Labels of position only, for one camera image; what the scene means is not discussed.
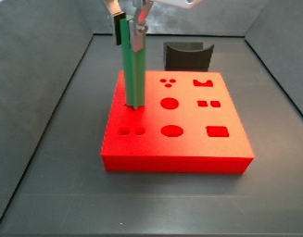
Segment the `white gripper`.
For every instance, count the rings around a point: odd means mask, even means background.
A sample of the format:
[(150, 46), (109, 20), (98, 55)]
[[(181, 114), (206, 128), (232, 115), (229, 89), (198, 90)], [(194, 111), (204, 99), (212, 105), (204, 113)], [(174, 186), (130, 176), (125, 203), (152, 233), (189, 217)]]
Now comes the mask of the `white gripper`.
[[(125, 12), (120, 8), (118, 0), (102, 0), (106, 10), (109, 12), (109, 20), (112, 26), (112, 35), (114, 44), (121, 44), (121, 30), (120, 20), (126, 16)], [(204, 0), (153, 0), (168, 6), (176, 6), (189, 9), (198, 5)], [(134, 7), (133, 18), (129, 20), (129, 45), (133, 52), (138, 52), (142, 49), (142, 37), (148, 31), (145, 24), (145, 18), (149, 13), (153, 2), (150, 0), (132, 0)]]

